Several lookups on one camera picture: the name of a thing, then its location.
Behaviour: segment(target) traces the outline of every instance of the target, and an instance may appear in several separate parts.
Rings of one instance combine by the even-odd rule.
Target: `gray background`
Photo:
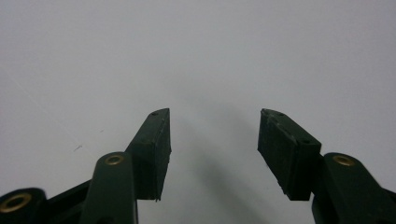
[[[260,110],[396,190],[394,1],[2,1],[0,195],[52,197],[171,109],[140,223],[314,223],[257,151]]]

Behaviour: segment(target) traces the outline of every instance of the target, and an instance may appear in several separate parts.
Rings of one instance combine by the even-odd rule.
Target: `brass screw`
[[[123,157],[122,156],[113,155],[113,156],[107,157],[106,160],[105,160],[105,163],[107,165],[117,165],[117,164],[122,163],[122,161],[123,161]]]
[[[0,213],[10,213],[23,208],[32,200],[30,193],[16,194],[0,204]]]
[[[345,166],[355,165],[355,162],[346,156],[337,155],[337,156],[332,157],[332,159],[335,160],[336,162],[340,163],[341,165],[345,165]]]

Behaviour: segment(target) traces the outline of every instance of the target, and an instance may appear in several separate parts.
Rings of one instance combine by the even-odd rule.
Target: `white surface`
[[[48,197],[170,107],[171,163],[140,223],[314,223],[257,151],[288,114],[396,190],[394,1],[2,1],[0,195]]]

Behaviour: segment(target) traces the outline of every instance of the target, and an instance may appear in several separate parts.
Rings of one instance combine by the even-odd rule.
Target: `dark mark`
[[[76,147],[76,149],[74,149],[73,151],[77,151],[79,148],[82,148],[82,145],[79,145],[78,147]]]

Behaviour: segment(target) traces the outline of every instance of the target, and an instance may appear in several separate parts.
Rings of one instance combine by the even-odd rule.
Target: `brass ring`
[[[14,195],[7,200],[5,200],[0,205],[0,213],[10,213],[17,211],[20,208],[23,208],[26,204],[28,204],[32,200],[32,195],[30,193],[20,193]]]
[[[335,160],[336,162],[340,163],[341,165],[345,165],[345,166],[355,165],[355,162],[346,156],[337,155],[337,156],[332,157],[332,159]]]
[[[107,157],[106,160],[105,160],[105,163],[107,165],[117,165],[117,164],[122,163],[122,161],[123,161],[123,157],[122,156],[113,155],[113,156]]]

